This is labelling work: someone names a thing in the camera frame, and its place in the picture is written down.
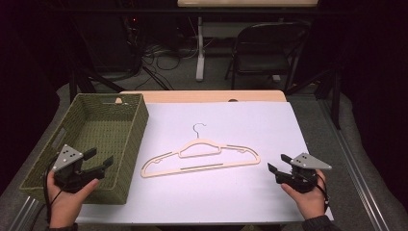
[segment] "chair backrest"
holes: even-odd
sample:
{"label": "chair backrest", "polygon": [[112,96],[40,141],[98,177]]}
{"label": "chair backrest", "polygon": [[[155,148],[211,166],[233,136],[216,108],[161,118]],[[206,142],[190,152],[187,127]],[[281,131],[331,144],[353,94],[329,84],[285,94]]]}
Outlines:
{"label": "chair backrest", "polygon": [[243,29],[237,36],[236,48],[245,43],[300,44],[309,35],[309,25],[303,22],[261,23]]}

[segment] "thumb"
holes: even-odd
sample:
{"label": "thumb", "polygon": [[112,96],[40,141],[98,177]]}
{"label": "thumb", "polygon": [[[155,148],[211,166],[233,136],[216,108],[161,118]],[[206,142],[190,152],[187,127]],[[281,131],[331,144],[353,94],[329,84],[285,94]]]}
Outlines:
{"label": "thumb", "polygon": [[98,186],[99,180],[98,179],[93,179],[89,183],[87,183],[81,190],[79,190],[75,195],[80,199],[81,201],[84,201],[90,193],[92,193],[96,186]]}
{"label": "thumb", "polygon": [[298,196],[300,195],[299,192],[297,192],[296,190],[294,190],[291,186],[289,186],[288,184],[282,184],[281,188],[283,191],[285,191],[294,201],[296,201],[296,199],[298,198]]}

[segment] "hand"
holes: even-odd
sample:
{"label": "hand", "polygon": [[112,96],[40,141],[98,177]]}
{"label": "hand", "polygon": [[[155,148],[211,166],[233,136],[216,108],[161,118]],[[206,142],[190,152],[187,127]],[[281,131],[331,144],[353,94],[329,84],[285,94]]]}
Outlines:
{"label": "hand", "polygon": [[[323,172],[318,169],[316,172],[321,177],[321,179],[318,177],[318,184],[325,190]],[[282,184],[281,187],[296,202],[297,208],[305,219],[324,215],[324,195],[317,187],[306,193],[297,192],[287,184]]]}
{"label": "hand", "polygon": [[50,171],[47,176],[47,187],[50,203],[58,195],[51,205],[52,215],[50,228],[72,226],[75,219],[78,217],[79,212],[81,211],[82,203],[96,188],[98,182],[98,179],[93,179],[77,193],[61,192],[58,195],[61,189],[55,185],[54,171]]}

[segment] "black sleeve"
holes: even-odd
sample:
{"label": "black sleeve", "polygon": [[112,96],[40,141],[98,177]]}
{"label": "black sleeve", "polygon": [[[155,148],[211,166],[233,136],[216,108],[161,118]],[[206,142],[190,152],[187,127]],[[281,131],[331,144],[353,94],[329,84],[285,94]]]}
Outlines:
{"label": "black sleeve", "polygon": [[49,228],[47,227],[45,229],[46,231],[78,231],[78,224],[74,223],[74,225],[70,227],[64,227],[64,228]]}
{"label": "black sleeve", "polygon": [[327,216],[306,219],[302,227],[304,231],[341,231]]}

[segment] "person's left hand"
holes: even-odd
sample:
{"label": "person's left hand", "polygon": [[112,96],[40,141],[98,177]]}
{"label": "person's left hand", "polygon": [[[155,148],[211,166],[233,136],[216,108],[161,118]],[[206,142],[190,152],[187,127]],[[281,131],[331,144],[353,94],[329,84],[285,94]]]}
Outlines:
{"label": "person's left hand", "polygon": [[49,227],[69,227],[74,224],[75,219],[78,217],[79,212],[81,211],[82,203],[96,188],[99,180],[93,179],[77,193],[61,192],[58,194],[61,189],[55,185],[54,174],[54,171],[50,171],[47,176],[47,187],[50,203],[57,196],[51,205],[52,214]]}

